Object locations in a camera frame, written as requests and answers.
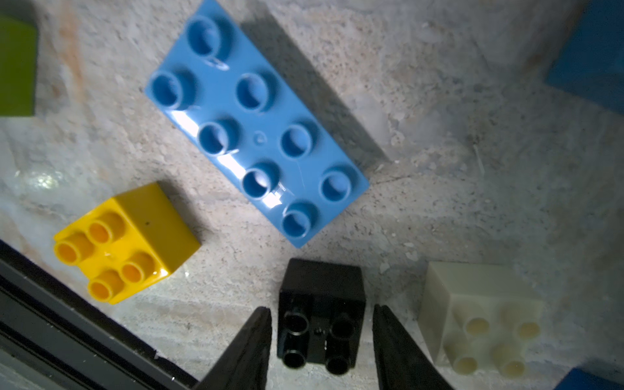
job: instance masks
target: white building block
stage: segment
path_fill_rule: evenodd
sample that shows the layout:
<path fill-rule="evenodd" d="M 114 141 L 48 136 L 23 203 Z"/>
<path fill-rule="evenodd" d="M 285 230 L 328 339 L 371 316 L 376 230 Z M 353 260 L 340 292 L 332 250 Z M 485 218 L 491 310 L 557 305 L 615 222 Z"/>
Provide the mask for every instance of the white building block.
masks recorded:
<path fill-rule="evenodd" d="M 544 303 L 504 266 L 429 263 L 418 324 L 434 364 L 459 374 L 524 373 L 524 353 L 540 334 Z"/>

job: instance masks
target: blue flat brick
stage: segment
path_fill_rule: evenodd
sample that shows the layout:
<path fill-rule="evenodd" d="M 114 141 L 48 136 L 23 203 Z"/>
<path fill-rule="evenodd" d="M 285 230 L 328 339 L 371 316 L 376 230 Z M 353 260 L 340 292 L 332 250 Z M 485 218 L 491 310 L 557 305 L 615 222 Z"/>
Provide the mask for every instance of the blue flat brick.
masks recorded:
<path fill-rule="evenodd" d="M 624 386 L 575 368 L 565 376 L 555 390 L 624 390 Z"/>
<path fill-rule="evenodd" d="M 624 1 L 588 5 L 546 82 L 624 114 Z"/>
<path fill-rule="evenodd" d="M 368 188 L 216 1 L 188 20 L 145 93 L 297 248 Z"/>

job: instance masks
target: scratch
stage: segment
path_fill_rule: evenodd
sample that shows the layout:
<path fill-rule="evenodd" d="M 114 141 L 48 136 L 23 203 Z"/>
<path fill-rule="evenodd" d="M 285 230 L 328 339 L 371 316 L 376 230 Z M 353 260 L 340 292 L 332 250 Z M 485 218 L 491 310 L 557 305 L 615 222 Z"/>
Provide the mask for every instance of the scratch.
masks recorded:
<path fill-rule="evenodd" d="M 472 144 L 472 148 L 474 149 L 474 153 L 477 155 L 477 164 L 479 164 L 481 176 L 485 176 L 485 168 L 483 167 L 483 162 L 481 161 L 481 157 L 479 156 L 479 149 L 477 148 L 477 144 Z"/>
<path fill-rule="evenodd" d="M 475 38 L 470 37 L 470 40 L 472 41 L 472 45 L 475 47 L 475 49 L 477 49 L 477 55 L 479 56 L 481 61 L 483 61 L 483 65 L 485 65 L 488 71 L 491 71 L 492 69 L 490 68 L 490 62 L 487 60 L 485 53 L 483 52 Z"/>
<path fill-rule="evenodd" d="M 299 168 L 299 176 L 301 176 L 301 184 L 303 184 L 303 189 L 306 189 L 306 182 L 303 180 L 303 172 L 301 171 L 301 166 L 297 163 L 297 168 Z"/>
<path fill-rule="evenodd" d="M 82 74 L 82 58 L 80 56 L 80 42 L 78 40 L 78 18 L 72 9 L 72 4 L 66 0 L 62 4 L 61 27 L 59 34 L 63 38 L 65 48 L 61 59 L 69 68 L 74 79 L 77 100 L 82 103 L 85 98 L 84 76 Z"/>
<path fill-rule="evenodd" d="M 405 175 L 405 176 L 399 176 L 399 177 L 391 177 L 387 180 L 380 180 L 378 182 L 374 182 L 371 183 L 371 185 L 378 185 L 378 184 L 385 184 L 385 183 L 392 183 L 392 182 L 397 182 L 399 180 L 404 180 L 404 179 L 408 179 L 408 178 L 412 178 L 412 175 Z"/>

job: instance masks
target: yellow building block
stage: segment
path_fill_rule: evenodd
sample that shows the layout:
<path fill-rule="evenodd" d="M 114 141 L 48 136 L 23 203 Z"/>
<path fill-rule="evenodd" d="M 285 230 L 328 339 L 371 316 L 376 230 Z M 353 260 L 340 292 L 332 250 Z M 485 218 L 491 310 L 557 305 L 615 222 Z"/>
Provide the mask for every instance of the yellow building block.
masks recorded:
<path fill-rule="evenodd" d="M 108 199 L 54 241 L 56 257 L 88 277 L 89 294 L 113 305 L 168 277 L 200 247 L 157 183 Z"/>

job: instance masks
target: concrete floor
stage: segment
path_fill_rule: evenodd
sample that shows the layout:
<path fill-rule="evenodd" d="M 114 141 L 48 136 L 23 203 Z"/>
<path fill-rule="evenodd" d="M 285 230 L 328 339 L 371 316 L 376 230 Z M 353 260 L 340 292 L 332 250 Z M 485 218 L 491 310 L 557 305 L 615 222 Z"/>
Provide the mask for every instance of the concrete floor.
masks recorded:
<path fill-rule="evenodd" d="M 624 117 L 542 83 L 585 1 L 220 2 L 371 188 L 294 249 L 142 93 L 199 0 L 37 0 L 37 117 L 0 120 L 3 240 L 88 298 L 53 234 L 158 180 L 203 246 L 169 279 L 97 306 L 198 378 L 254 307 L 275 313 L 301 256 L 363 268 L 358 363 L 342 377 L 290 371 L 274 344 L 269 389 L 378 388 L 371 305 L 424 348 L 430 260 L 509 265 L 547 303 L 526 377 L 442 368 L 456 388 L 552 389 L 581 364 L 621 379 Z"/>

